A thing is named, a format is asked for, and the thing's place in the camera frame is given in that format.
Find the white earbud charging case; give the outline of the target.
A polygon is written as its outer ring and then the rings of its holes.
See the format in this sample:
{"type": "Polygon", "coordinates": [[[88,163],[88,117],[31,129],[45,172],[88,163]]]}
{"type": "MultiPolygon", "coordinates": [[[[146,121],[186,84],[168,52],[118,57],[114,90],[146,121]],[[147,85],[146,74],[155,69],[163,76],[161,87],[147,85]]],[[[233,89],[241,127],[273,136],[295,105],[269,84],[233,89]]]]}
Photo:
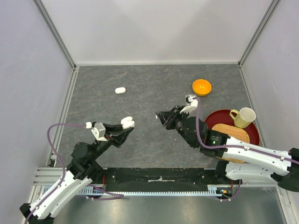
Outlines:
{"type": "Polygon", "coordinates": [[[121,120],[122,129],[135,127],[135,122],[131,116],[125,117],[121,120]]]}

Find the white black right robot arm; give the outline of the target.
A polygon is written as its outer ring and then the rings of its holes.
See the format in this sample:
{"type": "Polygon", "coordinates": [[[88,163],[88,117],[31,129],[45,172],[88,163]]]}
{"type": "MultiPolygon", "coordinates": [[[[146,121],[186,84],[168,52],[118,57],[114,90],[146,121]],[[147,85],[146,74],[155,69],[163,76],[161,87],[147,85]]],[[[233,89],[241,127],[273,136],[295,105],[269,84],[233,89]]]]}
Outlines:
{"type": "Polygon", "coordinates": [[[190,117],[189,106],[175,106],[155,116],[167,130],[176,130],[192,148],[208,157],[235,159],[247,163],[246,168],[234,168],[231,162],[219,162],[214,171],[218,183],[228,180],[270,180],[293,192],[299,190],[299,150],[268,149],[252,145],[235,137],[208,128],[197,116],[190,117]]]}

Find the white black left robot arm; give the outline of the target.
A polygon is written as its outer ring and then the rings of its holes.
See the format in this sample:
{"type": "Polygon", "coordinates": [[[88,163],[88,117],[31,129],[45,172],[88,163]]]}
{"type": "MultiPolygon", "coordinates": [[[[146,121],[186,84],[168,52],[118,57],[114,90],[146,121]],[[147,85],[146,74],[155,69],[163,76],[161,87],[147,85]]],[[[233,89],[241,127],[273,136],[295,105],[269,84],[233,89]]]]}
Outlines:
{"type": "Polygon", "coordinates": [[[50,189],[33,203],[24,203],[20,211],[28,224],[51,224],[62,208],[85,186],[99,183],[103,168],[97,163],[111,146],[121,147],[133,131],[135,122],[126,117],[118,125],[97,122],[78,124],[77,127],[90,129],[95,137],[92,144],[79,142],[75,145],[72,161],[63,166],[62,175],[50,189]]]}

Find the white oval case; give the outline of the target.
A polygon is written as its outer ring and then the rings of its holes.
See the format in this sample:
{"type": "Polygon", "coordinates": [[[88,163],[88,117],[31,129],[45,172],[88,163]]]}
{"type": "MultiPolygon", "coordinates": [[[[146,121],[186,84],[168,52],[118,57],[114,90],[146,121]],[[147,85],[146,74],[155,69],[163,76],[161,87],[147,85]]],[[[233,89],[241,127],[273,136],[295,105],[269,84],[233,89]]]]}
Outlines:
{"type": "Polygon", "coordinates": [[[115,89],[115,93],[116,94],[123,94],[126,92],[126,88],[125,87],[118,87],[115,89]]]}

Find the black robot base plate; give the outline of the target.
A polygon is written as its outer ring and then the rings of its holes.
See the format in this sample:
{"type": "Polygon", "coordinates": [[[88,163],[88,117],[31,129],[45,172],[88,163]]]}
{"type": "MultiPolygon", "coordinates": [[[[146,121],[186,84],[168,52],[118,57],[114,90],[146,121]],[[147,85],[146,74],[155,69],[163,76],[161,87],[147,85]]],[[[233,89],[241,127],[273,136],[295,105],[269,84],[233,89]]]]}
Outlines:
{"type": "Polygon", "coordinates": [[[104,184],[105,188],[136,189],[157,187],[160,189],[198,189],[208,185],[242,184],[231,180],[224,171],[204,168],[106,168],[88,175],[92,183],[104,184]]]}

